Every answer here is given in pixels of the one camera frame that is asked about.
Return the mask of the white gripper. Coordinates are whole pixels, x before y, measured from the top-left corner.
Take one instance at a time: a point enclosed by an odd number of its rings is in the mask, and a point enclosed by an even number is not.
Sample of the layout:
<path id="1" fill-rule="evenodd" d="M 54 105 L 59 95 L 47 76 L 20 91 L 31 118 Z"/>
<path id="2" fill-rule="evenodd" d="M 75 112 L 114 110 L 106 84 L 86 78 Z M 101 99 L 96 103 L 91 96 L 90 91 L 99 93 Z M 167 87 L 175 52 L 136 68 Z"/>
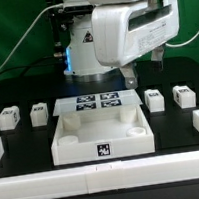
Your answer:
<path id="1" fill-rule="evenodd" d="M 166 48 L 163 43 L 179 31 L 177 0 L 163 0 L 159 8 L 150 8 L 147 0 L 97 6 L 91 18 L 96 59 L 102 66 L 121 68 L 130 90 L 138 87 L 131 61 L 152 51 L 153 69 L 162 71 Z"/>

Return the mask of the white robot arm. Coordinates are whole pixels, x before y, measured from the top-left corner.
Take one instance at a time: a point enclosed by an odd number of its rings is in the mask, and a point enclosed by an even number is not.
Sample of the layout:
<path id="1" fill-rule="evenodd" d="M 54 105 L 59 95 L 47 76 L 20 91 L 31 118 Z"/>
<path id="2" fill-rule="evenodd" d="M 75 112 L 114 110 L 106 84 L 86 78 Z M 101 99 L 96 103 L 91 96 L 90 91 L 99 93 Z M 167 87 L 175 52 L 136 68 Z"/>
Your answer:
<path id="1" fill-rule="evenodd" d="M 135 61 L 149 52 L 163 69 L 165 44 L 179 31 L 177 0 L 62 0 L 69 28 L 66 74 L 98 81 L 118 68 L 128 89 L 138 86 Z"/>

